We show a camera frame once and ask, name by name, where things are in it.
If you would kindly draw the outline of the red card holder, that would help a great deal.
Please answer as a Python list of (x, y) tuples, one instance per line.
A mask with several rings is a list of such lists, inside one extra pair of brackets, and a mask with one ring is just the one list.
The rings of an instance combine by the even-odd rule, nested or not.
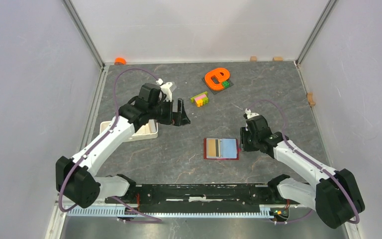
[(238, 139), (236, 138), (220, 138), (221, 139), (221, 157), (220, 158), (206, 158), (206, 139), (203, 140), (203, 158), (207, 160), (239, 160), (239, 147)]

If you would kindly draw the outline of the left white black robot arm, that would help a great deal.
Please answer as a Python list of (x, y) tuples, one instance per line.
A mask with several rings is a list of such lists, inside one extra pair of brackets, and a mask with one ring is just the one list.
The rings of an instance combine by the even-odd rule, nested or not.
[(104, 129), (87, 146), (72, 157), (60, 157), (56, 162), (56, 189), (61, 211), (63, 198), (75, 206), (87, 208), (97, 199), (118, 196), (125, 203), (136, 198), (136, 189), (122, 176), (97, 177), (101, 166), (126, 140), (150, 121), (164, 125), (190, 124), (183, 99), (173, 100), (173, 82), (146, 83), (139, 94), (122, 105)]

